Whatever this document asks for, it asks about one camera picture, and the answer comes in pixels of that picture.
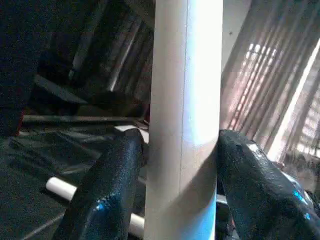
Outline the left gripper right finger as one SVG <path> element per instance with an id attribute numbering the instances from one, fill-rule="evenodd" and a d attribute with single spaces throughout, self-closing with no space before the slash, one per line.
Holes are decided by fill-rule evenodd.
<path id="1" fill-rule="evenodd" d="M 220 130 L 217 168 L 242 240 L 318 240 L 320 207 L 302 185 L 254 141 Z"/>

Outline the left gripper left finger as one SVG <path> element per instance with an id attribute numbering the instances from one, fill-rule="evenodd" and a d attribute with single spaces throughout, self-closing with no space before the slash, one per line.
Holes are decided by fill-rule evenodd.
<path id="1" fill-rule="evenodd" d="M 126 240 L 144 140 L 136 129 L 115 136 L 77 187 L 54 240 Z"/>

